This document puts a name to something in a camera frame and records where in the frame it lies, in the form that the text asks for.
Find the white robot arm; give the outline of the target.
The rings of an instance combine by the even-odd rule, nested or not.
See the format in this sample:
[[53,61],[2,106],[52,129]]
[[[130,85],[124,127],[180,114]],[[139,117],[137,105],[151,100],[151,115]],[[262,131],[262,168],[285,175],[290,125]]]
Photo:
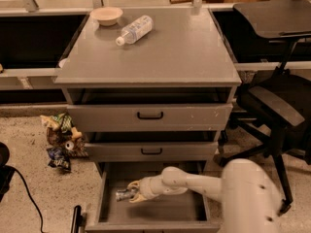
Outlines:
[[127,188],[132,203],[192,190],[222,204],[225,233],[280,233],[281,194],[261,167],[248,159],[228,162],[218,178],[166,167]]

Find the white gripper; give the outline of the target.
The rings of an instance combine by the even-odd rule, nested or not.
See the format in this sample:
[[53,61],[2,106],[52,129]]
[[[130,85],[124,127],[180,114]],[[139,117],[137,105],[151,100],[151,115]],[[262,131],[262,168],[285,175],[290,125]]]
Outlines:
[[139,194],[136,194],[129,200],[130,203],[140,203],[145,200],[153,200],[160,195],[180,195],[187,191],[184,187],[165,184],[161,175],[146,177],[140,181],[131,182],[127,188],[130,191],[139,190]]

